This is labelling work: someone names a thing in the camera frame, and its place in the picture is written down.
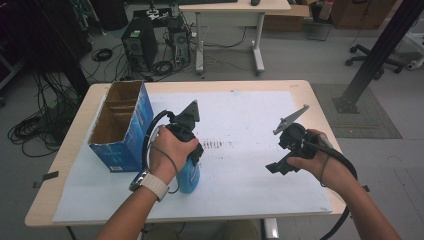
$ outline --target metal pole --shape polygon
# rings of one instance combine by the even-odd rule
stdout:
[[[333,103],[339,113],[358,113],[356,103],[359,97],[423,9],[423,0],[404,0],[402,2],[343,95],[333,98]]]

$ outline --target table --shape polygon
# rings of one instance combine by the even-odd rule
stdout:
[[[287,0],[263,0],[257,6],[252,6],[250,0],[238,0],[235,3],[199,4],[179,6],[182,12],[196,13],[197,52],[196,71],[203,73],[203,41],[201,39],[201,24],[208,26],[256,26],[256,39],[252,41],[256,71],[265,71],[259,43],[265,12],[283,12],[290,10]]]
[[[41,186],[34,203],[32,204],[25,223],[31,227],[42,226],[68,226],[70,224],[53,222],[61,194],[64,190],[65,181],[69,171],[78,155],[81,142],[84,139],[98,106],[103,96],[109,89],[110,84],[95,84],[82,103],[80,110],[55,158],[49,172],[59,171],[59,176],[47,180]],[[230,91],[238,89],[240,91],[289,91],[296,103],[297,108],[303,104],[310,105],[310,109],[302,116],[302,122],[308,128],[320,129],[327,133],[334,148],[340,150],[339,145],[325,119],[319,103],[310,87],[309,83],[302,80],[286,81],[220,81],[220,82],[163,82],[146,83],[149,93],[175,93],[175,92],[211,92]],[[333,207],[329,214],[341,214],[344,210],[344,203],[340,197],[328,190],[328,195]],[[104,224],[99,222],[74,222],[75,225]]]

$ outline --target white paper sheet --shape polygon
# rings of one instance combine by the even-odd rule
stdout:
[[[191,194],[167,194],[149,220],[261,218],[330,212],[327,193],[309,173],[271,174],[265,165],[288,151],[274,130],[297,109],[289,92],[149,94],[155,114],[179,114],[198,101],[194,134],[203,145],[200,181]],[[168,123],[165,117],[162,123]],[[69,173],[54,222],[106,221],[130,195],[137,173],[110,173],[87,145],[87,133]],[[176,188],[175,180],[170,190]]]

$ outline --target gray carpet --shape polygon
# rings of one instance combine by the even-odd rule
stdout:
[[[346,88],[345,84],[312,84],[312,89],[337,138],[402,139],[369,88],[356,104],[359,114],[338,113],[332,98],[340,97]]]

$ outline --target table frame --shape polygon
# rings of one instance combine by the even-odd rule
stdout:
[[[183,5],[180,6],[182,12],[194,12],[196,14],[196,31],[197,31],[197,51],[196,51],[196,71],[199,74],[204,72],[203,65],[203,41],[201,39],[201,13],[252,13],[257,16],[253,26],[256,26],[256,37],[252,41],[253,55],[256,63],[256,73],[259,74],[265,71],[264,63],[262,60],[261,50],[259,48],[260,39],[262,35],[262,27],[265,19],[266,12],[284,12],[290,10],[290,5],[286,0],[267,0],[262,1],[258,6],[251,6],[250,0],[238,0],[236,3],[222,3],[222,4],[202,4],[202,5]],[[252,21],[247,20],[244,26],[251,26]]]

